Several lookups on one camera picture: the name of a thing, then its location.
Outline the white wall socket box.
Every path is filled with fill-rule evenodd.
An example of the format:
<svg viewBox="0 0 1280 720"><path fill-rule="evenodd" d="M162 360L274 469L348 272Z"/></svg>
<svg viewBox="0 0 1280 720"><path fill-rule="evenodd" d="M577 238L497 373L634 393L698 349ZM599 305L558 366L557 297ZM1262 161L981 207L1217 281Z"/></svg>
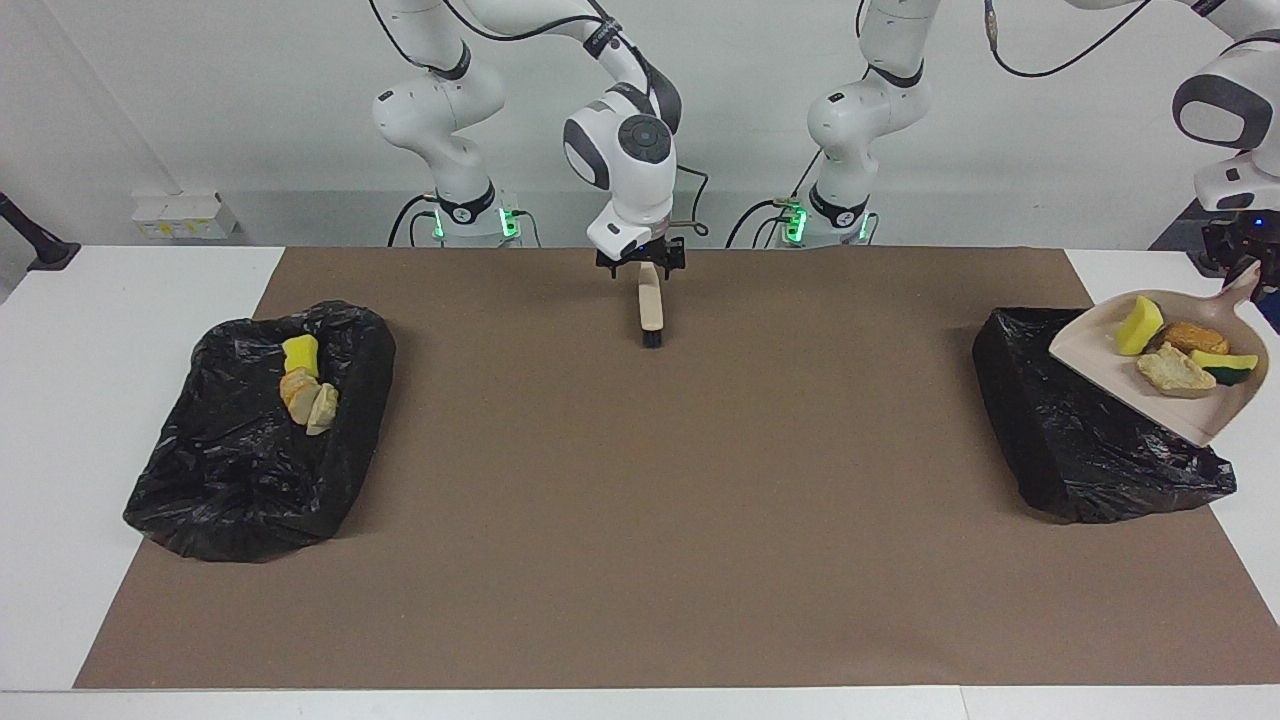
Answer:
<svg viewBox="0 0 1280 720"><path fill-rule="evenodd" d="M136 195L131 217L146 240L229 240L241 227L218 192Z"/></svg>

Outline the yellow wedge sponge piece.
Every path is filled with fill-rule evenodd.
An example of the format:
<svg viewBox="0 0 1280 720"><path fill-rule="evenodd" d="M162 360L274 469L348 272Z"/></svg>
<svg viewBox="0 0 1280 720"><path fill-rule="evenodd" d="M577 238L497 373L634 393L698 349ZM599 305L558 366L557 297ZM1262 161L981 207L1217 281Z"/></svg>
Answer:
<svg viewBox="0 0 1280 720"><path fill-rule="evenodd" d="M1260 356L1254 354L1208 354L1201 350L1190 352L1190 360L1208 373L1219 386L1238 386L1254 374Z"/></svg>

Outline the beige plastic dustpan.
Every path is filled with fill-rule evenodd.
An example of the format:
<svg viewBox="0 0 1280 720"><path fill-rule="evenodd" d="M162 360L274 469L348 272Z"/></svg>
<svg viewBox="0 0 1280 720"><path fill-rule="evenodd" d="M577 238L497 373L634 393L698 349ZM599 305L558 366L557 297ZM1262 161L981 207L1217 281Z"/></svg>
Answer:
<svg viewBox="0 0 1280 720"><path fill-rule="evenodd" d="M1261 264L1254 259L1215 295L1152 288L1112 296L1061 329L1050 345L1050 354L1142 416L1198 447L1206 447L1239 416L1267 382L1268 347L1243 313L1261 279ZM1115 333L1140 296L1160 305L1166 320L1213 328L1226 337L1233 350L1256 355L1258 364L1251 378L1233 387L1213 389L1202 398L1161 395L1137 370L1135 360L1116 350Z"/></svg>

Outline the orange striped sponge scrap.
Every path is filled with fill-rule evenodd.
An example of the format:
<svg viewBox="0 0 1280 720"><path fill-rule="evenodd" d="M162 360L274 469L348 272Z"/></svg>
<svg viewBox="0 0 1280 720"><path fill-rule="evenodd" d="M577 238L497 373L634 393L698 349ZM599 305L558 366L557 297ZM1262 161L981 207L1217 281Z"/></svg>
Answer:
<svg viewBox="0 0 1280 720"><path fill-rule="evenodd" d="M305 366L297 366L280 378L279 393L293 423L308 424L320 389L316 377Z"/></svg>

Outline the black stand leg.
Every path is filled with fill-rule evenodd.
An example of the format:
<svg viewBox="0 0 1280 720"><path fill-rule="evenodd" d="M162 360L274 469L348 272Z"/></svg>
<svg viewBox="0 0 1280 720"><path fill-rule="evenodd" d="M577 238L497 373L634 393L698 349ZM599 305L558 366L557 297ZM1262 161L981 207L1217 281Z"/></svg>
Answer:
<svg viewBox="0 0 1280 720"><path fill-rule="evenodd" d="M0 218L5 220L35 251L29 272L59 272L65 269L82 245L67 242L32 220L6 193L0 191Z"/></svg>

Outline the yellow curved sponge piece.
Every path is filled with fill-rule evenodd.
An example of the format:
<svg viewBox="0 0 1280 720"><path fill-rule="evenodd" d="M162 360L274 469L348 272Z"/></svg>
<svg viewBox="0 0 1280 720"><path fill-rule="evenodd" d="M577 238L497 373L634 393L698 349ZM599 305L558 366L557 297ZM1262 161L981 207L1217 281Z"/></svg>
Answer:
<svg viewBox="0 0 1280 720"><path fill-rule="evenodd" d="M1165 325L1161 306L1146 295L1138 295L1134 305L1115 333L1115 348L1121 356L1142 355Z"/></svg>

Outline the dark blue partition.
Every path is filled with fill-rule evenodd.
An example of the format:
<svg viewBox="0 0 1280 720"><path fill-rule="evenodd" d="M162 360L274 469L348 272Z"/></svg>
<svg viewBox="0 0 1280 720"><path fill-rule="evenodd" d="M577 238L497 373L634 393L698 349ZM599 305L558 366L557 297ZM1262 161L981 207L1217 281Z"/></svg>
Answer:
<svg viewBox="0 0 1280 720"><path fill-rule="evenodd" d="M1151 251L1184 252L1201 273L1201 251L1204 249L1203 227L1212 219L1231 217L1239 211L1208 211L1199 201L1192 201L1181 214L1149 246ZM1280 307L1260 307L1267 323L1280 334Z"/></svg>

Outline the brown table mat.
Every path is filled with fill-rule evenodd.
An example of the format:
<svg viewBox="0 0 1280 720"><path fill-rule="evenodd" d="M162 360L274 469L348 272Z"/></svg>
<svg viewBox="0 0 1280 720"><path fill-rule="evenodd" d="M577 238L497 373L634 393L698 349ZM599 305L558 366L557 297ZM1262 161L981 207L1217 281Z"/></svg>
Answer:
<svg viewBox="0 0 1280 720"><path fill-rule="evenodd" d="M329 299L398 346L340 534L143 544L79 688L1280 683L1208 509L1021 501L972 343L1061 251L694 252L658 350L581 250L291 249L259 315Z"/></svg>

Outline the brown cork-like chunk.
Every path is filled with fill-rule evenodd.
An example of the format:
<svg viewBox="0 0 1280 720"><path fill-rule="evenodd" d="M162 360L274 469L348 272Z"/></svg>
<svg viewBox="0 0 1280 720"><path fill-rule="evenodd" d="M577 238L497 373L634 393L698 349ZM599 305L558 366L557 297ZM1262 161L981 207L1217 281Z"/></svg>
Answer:
<svg viewBox="0 0 1280 720"><path fill-rule="evenodd" d="M1160 343L1171 345L1188 356L1194 351L1210 355L1230 354L1230 342L1222 333L1189 322L1174 322L1162 328Z"/></svg>

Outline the beige brush with black bristles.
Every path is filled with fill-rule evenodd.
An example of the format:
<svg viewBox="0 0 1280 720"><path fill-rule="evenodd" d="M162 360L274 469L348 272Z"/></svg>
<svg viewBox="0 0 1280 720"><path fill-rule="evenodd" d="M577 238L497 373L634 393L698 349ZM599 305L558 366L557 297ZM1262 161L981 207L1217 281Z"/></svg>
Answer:
<svg viewBox="0 0 1280 720"><path fill-rule="evenodd" d="M637 272L637 307L645 348L659 348L663 343L664 313L660 278L653 263L641 263Z"/></svg>

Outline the pale beige sponge scrap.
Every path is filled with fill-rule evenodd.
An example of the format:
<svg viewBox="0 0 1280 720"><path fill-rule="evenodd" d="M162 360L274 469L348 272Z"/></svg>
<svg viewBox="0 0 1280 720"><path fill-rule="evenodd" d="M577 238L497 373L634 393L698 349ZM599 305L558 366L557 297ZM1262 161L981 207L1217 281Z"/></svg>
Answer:
<svg viewBox="0 0 1280 720"><path fill-rule="evenodd" d="M1155 352L1142 354L1135 360L1135 368L1152 387L1169 397L1203 398L1219 386L1206 369L1170 343L1162 343Z"/></svg>
<svg viewBox="0 0 1280 720"><path fill-rule="evenodd" d="M296 421L303 424L307 436L320 436L332 428L337 416L339 391L330 383L311 383L294 396Z"/></svg>

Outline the bin with black bag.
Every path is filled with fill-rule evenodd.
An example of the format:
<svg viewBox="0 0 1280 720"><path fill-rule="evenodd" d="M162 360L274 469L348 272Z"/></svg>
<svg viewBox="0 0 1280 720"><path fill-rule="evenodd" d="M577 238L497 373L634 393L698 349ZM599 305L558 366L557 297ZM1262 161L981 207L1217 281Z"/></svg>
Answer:
<svg viewBox="0 0 1280 720"><path fill-rule="evenodd" d="M291 419L278 391L283 345L302 334L317 340L320 378L339 395L317 436ZM124 523L210 562L261 562L330 539L372 465L396 352L380 315L338 300L215 325L191 354Z"/></svg>
<svg viewBox="0 0 1280 720"><path fill-rule="evenodd" d="M998 307L972 357L1000 450L1032 509L1110 524L1236 492L1233 465L1089 383L1050 354L1075 309Z"/></svg>

